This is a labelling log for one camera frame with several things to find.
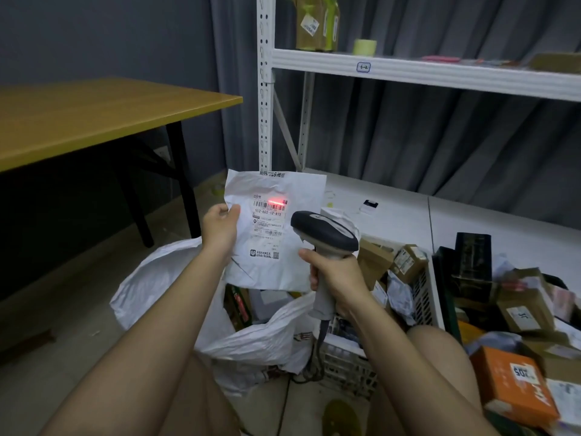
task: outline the thigh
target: thigh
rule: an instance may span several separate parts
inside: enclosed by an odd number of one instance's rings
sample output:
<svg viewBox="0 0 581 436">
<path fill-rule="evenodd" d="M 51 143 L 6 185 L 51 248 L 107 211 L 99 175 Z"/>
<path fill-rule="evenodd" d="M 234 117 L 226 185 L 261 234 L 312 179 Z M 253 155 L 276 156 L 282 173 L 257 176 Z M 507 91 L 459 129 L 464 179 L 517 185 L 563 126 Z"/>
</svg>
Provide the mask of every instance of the thigh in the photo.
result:
<svg viewBox="0 0 581 436">
<path fill-rule="evenodd" d="M 434 368 L 471 404 L 480 409 L 480 396 L 472 364 L 462 346 L 447 332 L 437 327 L 419 325 L 407 337 Z M 378 386 L 369 407 L 367 436 L 405 436 L 395 410 L 381 386 Z"/>
<path fill-rule="evenodd" d="M 240 436 L 238 417 L 210 370 L 192 355 L 160 436 Z"/>
</svg>

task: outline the wall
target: wall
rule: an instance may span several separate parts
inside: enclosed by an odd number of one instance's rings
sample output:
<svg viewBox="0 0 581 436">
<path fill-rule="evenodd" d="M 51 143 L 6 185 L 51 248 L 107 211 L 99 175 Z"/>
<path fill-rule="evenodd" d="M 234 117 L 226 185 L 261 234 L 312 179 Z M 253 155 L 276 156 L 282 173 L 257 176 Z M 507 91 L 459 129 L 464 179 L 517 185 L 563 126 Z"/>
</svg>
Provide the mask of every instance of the wall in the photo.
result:
<svg viewBox="0 0 581 436">
<path fill-rule="evenodd" d="M 0 61 L 0 85 L 118 75 L 218 90 L 208 0 L 0 0 Z M 220 113 L 183 127 L 195 184 L 225 167 Z M 171 198 L 167 178 L 133 181 L 146 212 Z M 99 147 L 0 173 L 0 202 L 0 299 L 132 223 Z"/>
</svg>

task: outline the person's left hand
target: person's left hand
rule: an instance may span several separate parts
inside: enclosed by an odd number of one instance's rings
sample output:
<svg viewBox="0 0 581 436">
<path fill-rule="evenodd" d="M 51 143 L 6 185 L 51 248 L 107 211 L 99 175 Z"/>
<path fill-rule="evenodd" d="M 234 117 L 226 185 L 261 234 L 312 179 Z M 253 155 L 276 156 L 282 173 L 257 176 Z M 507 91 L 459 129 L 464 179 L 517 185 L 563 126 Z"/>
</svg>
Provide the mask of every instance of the person's left hand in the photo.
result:
<svg viewBox="0 0 581 436">
<path fill-rule="evenodd" d="M 218 254 L 227 262 L 236 242 L 236 222 L 240 205 L 219 203 L 211 207 L 202 220 L 202 249 Z"/>
</svg>

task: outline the hand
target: hand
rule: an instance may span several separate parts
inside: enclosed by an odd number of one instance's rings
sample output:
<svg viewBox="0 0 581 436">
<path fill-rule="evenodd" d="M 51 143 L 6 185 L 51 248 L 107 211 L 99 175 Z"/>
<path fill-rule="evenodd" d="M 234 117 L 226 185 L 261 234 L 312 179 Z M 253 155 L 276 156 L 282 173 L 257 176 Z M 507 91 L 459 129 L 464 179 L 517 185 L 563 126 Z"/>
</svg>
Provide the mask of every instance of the hand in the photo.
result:
<svg viewBox="0 0 581 436">
<path fill-rule="evenodd" d="M 236 222 L 240 205 L 219 203 L 211 207 L 202 220 L 202 249 L 218 254 L 226 264 L 236 242 Z"/>
<path fill-rule="evenodd" d="M 342 260 L 330 260 L 310 249 L 300 249 L 299 257 L 311 264 L 311 289 L 317 290 L 319 272 L 325 276 L 331 294 L 337 301 L 337 311 L 346 318 L 353 304 L 370 297 L 357 259 L 350 255 Z"/>
</svg>

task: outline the person's left arm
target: person's left arm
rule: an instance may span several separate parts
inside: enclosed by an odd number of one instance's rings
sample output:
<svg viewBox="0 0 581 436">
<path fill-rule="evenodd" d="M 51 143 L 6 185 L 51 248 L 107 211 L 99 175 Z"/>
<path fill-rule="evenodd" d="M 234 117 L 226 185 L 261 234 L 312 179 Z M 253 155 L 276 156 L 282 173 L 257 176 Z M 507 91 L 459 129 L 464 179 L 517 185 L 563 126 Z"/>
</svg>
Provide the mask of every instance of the person's left arm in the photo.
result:
<svg viewBox="0 0 581 436">
<path fill-rule="evenodd" d="M 240 207 L 213 206 L 202 251 L 65 399 L 41 435 L 158 434 L 236 241 Z"/>
</svg>

